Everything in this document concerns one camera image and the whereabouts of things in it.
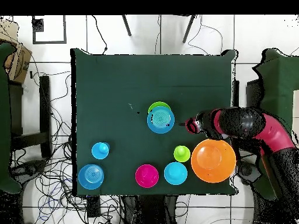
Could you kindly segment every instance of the blue bowl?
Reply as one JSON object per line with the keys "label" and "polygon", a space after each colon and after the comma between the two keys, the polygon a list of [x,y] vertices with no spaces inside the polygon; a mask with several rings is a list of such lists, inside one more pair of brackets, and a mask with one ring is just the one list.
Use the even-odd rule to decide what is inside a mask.
{"label": "blue bowl", "polygon": [[182,184],[187,175],[187,168],[181,162],[172,162],[164,169],[165,180],[175,186]]}
{"label": "blue bowl", "polygon": [[147,125],[155,133],[167,133],[174,124],[175,116],[167,107],[154,107],[147,115]]}
{"label": "blue bowl", "polygon": [[91,153],[94,158],[97,158],[99,160],[102,160],[107,157],[109,154],[110,146],[106,142],[98,142],[94,144],[94,146],[91,149]]}
{"label": "blue bowl", "polygon": [[97,189],[103,183],[104,171],[98,165],[88,164],[80,170],[78,180],[80,185],[87,190]]}

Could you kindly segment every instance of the metal stand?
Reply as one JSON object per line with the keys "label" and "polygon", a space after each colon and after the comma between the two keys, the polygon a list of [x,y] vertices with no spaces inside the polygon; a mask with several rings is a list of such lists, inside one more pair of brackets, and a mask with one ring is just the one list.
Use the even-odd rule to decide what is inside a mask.
{"label": "metal stand", "polygon": [[187,37],[188,37],[189,31],[191,29],[191,26],[192,26],[192,23],[193,23],[194,19],[195,19],[195,15],[191,15],[191,19],[189,21],[189,24],[188,24],[188,27],[187,27],[187,30],[186,30],[186,33],[185,33],[185,36],[184,36],[184,39],[183,39],[183,43],[185,43],[186,40],[187,40]]}
{"label": "metal stand", "polygon": [[129,35],[129,36],[132,36],[131,31],[130,31],[130,28],[129,28],[129,26],[128,26],[128,21],[127,21],[126,15],[121,15],[121,16],[123,17],[124,25],[126,26],[128,35]]}

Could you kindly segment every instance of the dark green table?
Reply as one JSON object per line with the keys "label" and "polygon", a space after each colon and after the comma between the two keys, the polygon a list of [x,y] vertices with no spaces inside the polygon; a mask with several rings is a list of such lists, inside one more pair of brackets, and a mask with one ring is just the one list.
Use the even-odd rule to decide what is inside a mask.
{"label": "dark green table", "polygon": [[[164,168],[174,162],[173,150],[186,145],[191,151],[205,135],[189,134],[178,123],[199,111],[231,104],[231,61],[235,51],[222,56],[202,55],[88,55],[71,50],[73,130],[77,131],[77,172],[87,164],[100,165],[105,179],[100,188],[86,190],[77,184],[78,195],[140,194],[235,194],[229,179],[210,184],[185,164],[187,180],[170,185]],[[166,134],[155,134],[147,125],[147,110],[156,101],[170,105],[175,125]],[[103,160],[91,154],[93,144],[108,142]],[[135,171],[152,164],[159,181],[152,188],[135,182]]]}

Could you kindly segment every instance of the green cup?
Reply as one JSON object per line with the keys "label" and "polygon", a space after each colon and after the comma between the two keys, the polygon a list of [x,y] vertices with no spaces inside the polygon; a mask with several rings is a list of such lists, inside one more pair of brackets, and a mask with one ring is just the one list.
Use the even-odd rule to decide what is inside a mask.
{"label": "green cup", "polygon": [[186,146],[179,145],[173,155],[178,162],[187,162],[190,158],[190,150]]}
{"label": "green cup", "polygon": [[155,107],[167,107],[171,110],[171,107],[169,105],[167,105],[165,102],[157,101],[157,102],[151,104],[151,106],[149,107],[147,113],[150,113],[150,111],[152,109],[154,109]]}

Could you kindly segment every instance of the pink cup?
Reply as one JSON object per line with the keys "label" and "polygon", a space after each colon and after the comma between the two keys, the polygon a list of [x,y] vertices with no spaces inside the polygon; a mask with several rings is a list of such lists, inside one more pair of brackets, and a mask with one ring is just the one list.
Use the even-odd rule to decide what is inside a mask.
{"label": "pink cup", "polygon": [[150,188],[158,182],[159,173],[154,166],[144,164],[136,170],[135,179],[139,186]]}

